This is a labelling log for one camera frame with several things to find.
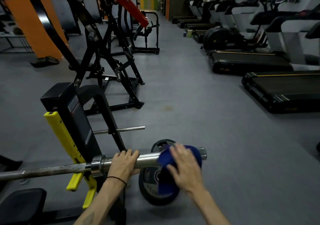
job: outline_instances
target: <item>hand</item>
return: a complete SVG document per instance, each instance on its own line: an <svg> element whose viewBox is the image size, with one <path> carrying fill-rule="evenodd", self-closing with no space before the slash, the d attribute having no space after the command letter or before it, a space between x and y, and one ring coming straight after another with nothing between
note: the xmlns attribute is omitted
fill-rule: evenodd
<svg viewBox="0 0 320 225"><path fill-rule="evenodd" d="M119 179L122 179L127 183L132 175L138 174L140 172L139 169L134 169L134 165L138 157L138 150L135 150L133 154L131 149L129 149L127 152L122 151L120 154L116 153L112 159L108 177L118 177Z"/></svg>
<svg viewBox="0 0 320 225"><path fill-rule="evenodd" d="M191 150L186 149L182 144L175 143L175 146L170 147L170 152L178 170L172 165L168 165L167 169L177 186L191 196L197 191L203 190L201 170Z"/></svg>

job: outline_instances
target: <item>left hand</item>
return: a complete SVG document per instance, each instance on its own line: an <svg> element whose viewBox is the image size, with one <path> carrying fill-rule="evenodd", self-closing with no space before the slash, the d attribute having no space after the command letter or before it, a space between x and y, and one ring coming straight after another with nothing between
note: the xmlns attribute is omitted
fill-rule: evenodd
<svg viewBox="0 0 320 225"><path fill-rule="evenodd" d="M112 159L108 177L118 177L119 179L122 179L127 183L132 175L138 174L140 172L139 169L134 169L134 165L138 157L138 150L135 150L133 154L131 149L129 149L127 152L122 151L120 154L116 153Z"/></svg>

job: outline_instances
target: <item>black seat pad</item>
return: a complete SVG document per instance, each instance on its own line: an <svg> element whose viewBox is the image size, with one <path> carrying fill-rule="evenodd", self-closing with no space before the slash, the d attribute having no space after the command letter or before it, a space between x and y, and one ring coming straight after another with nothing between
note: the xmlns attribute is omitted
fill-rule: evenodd
<svg viewBox="0 0 320 225"><path fill-rule="evenodd" d="M41 188L15 191L0 204L0 225L25 225L42 213L47 192Z"/></svg>

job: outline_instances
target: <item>forearm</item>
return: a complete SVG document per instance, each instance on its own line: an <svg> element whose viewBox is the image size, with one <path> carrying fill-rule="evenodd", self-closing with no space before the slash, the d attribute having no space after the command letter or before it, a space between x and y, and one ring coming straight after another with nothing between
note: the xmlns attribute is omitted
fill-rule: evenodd
<svg viewBox="0 0 320 225"><path fill-rule="evenodd" d="M206 189L194 192L191 198L201 211L207 225L230 225Z"/></svg>
<svg viewBox="0 0 320 225"><path fill-rule="evenodd" d="M98 195L77 219L74 225L102 224L123 188L123 182L113 178L107 179Z"/></svg>

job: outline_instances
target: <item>red machine arm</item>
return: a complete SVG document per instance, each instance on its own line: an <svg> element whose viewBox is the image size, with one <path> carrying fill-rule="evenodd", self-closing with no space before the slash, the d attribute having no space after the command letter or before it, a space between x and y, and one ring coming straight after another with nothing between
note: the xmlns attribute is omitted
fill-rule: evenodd
<svg viewBox="0 0 320 225"><path fill-rule="evenodd" d="M141 13L138 7L131 0L117 0L139 23L146 28L149 24L148 19Z"/></svg>

